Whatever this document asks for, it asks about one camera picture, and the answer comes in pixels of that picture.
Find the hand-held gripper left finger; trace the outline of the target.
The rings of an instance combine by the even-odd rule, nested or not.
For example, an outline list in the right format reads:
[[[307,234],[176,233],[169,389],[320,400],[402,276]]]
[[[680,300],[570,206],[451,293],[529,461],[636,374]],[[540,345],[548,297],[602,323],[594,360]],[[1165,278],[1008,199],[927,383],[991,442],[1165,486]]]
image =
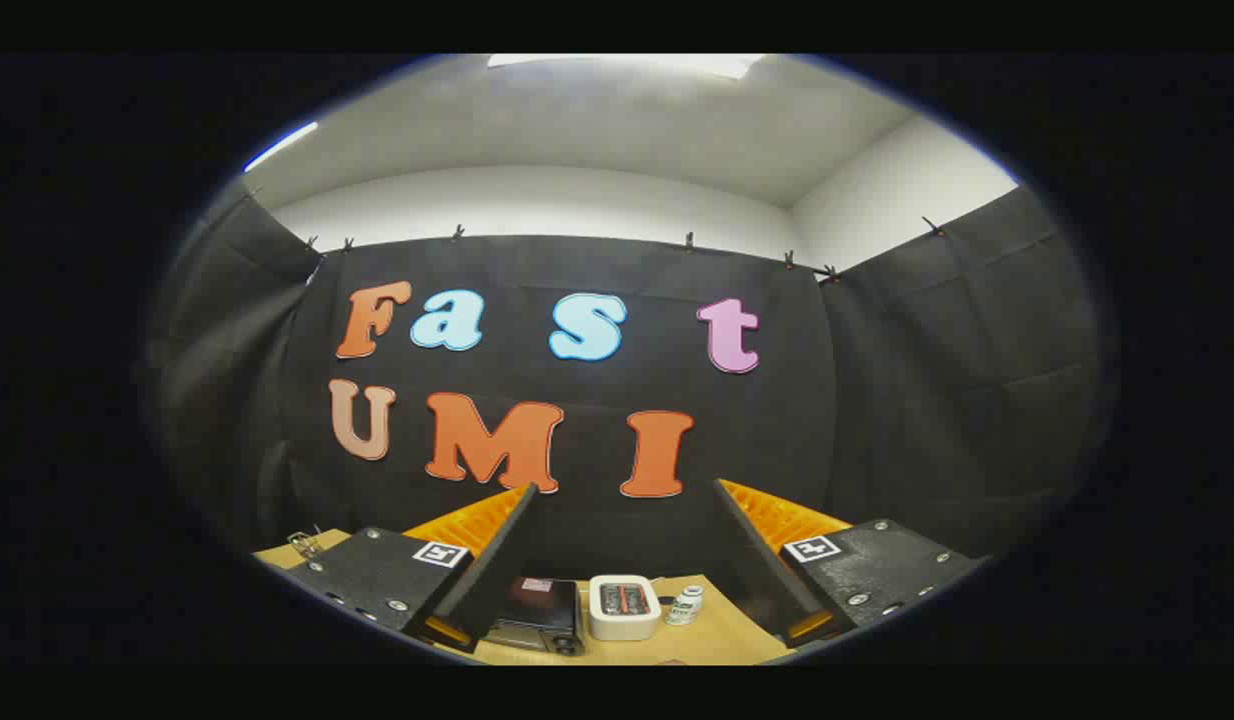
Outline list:
[[[533,484],[508,489],[412,536],[362,529],[283,577],[381,632],[471,652],[524,566],[538,496]]]

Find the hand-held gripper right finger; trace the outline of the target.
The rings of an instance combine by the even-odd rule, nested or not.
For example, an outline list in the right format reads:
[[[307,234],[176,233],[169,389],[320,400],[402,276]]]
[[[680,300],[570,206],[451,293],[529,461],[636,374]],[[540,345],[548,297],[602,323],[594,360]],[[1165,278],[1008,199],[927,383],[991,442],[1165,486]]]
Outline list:
[[[891,517],[850,524],[726,479],[714,501],[719,588],[790,650],[914,609],[988,561]]]

